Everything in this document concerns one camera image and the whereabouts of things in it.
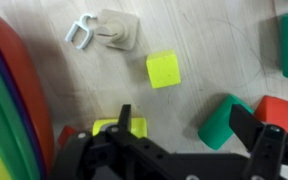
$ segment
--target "white clip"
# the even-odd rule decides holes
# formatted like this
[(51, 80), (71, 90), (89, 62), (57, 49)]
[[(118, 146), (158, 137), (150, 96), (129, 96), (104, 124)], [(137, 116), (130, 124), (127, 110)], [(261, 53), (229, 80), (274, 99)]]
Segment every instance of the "white clip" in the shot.
[(67, 35), (65, 37), (65, 41), (72, 41), (78, 28), (81, 28), (84, 31), (86, 31), (86, 37), (84, 38), (81, 45), (76, 46), (77, 49), (83, 49), (88, 44), (88, 42), (91, 40), (91, 38), (93, 37), (93, 34), (94, 34), (93, 29), (90, 29), (87, 26), (87, 18), (96, 19), (97, 17), (92, 15), (92, 14), (88, 14), (88, 13), (83, 14), (80, 17), (79, 21), (74, 22), (70, 31), (67, 33)]

